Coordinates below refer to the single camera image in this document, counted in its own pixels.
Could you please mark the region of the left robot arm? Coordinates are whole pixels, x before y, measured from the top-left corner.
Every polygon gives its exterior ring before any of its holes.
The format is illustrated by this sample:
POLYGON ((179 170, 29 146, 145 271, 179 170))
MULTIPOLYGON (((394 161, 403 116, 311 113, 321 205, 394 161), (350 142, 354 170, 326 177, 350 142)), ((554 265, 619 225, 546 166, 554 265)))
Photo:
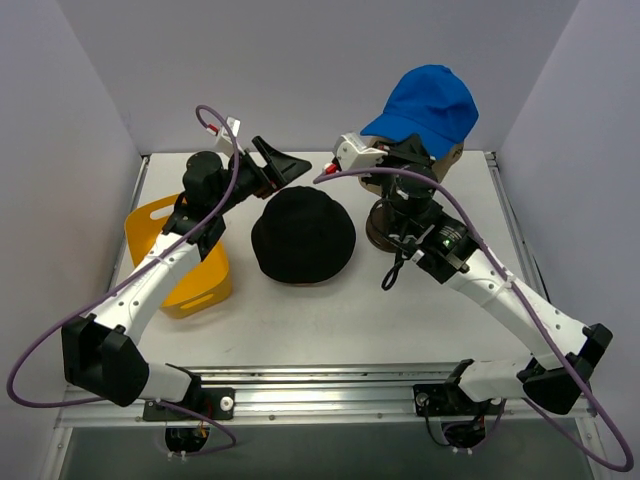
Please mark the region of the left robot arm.
POLYGON ((247 151, 228 163, 212 151, 188 158, 173 211, 123 288, 62 327, 68 383, 121 407, 136 400, 165 402, 179 419, 204 410, 200 376, 147 362, 138 343, 171 291, 214 250, 226 228, 224 214, 250 196, 268 198, 312 167, 259 136, 252 143, 264 166, 247 151))

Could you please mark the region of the black hat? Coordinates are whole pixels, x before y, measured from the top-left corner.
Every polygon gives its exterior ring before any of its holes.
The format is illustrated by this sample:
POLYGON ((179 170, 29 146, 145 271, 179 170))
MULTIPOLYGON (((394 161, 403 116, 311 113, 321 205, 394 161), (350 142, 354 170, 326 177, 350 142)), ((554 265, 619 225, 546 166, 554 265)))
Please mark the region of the black hat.
POLYGON ((308 186, 278 192, 251 230, 261 272, 296 286, 323 283, 338 275, 350 262, 356 239, 347 210, 327 193, 308 186))

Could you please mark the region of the beige baseball cap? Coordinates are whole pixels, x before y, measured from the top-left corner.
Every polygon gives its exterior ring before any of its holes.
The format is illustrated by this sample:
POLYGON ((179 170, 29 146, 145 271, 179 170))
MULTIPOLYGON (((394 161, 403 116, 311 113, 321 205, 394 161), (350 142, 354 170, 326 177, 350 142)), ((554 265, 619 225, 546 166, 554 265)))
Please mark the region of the beige baseball cap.
MULTIPOLYGON (((453 167, 453 165, 462 157, 464 151, 464 142, 460 142, 452 146, 449 152, 438 159, 432 165, 432 171, 439 183, 441 183, 449 170, 453 167)), ((360 177, 358 179, 359 184, 366 191, 381 197, 382 196, 382 187, 374 184, 368 184, 365 182, 365 178, 360 177)))

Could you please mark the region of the blue hat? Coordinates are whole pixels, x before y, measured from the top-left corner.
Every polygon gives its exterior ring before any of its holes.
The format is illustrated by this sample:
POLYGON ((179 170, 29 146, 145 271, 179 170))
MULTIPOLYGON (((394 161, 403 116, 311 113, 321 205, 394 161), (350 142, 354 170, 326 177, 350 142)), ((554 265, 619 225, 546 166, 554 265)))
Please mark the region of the blue hat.
POLYGON ((471 91, 447 66, 427 64, 405 73, 390 93, 382 113, 362 136, 403 142, 418 135, 437 160, 465 142, 479 119, 471 91))

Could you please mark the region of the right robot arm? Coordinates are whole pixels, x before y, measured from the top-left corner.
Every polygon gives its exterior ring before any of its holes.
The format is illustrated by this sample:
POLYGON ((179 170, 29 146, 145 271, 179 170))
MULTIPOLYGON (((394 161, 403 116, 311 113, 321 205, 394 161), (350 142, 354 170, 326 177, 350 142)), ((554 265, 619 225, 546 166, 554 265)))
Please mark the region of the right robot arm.
POLYGON ((455 412, 494 399, 523 398, 558 415, 568 414, 587 387, 613 335, 601 324, 587 326, 551 305, 496 260, 464 223, 434 200, 434 188, 417 180, 436 176, 434 159, 417 135, 402 142, 376 140, 378 167, 400 174, 373 174, 365 184, 379 190, 367 220, 371 241, 394 252, 382 287, 390 289, 408 261, 438 283, 466 296, 530 351, 521 359, 461 361, 444 384, 444 400, 455 412))

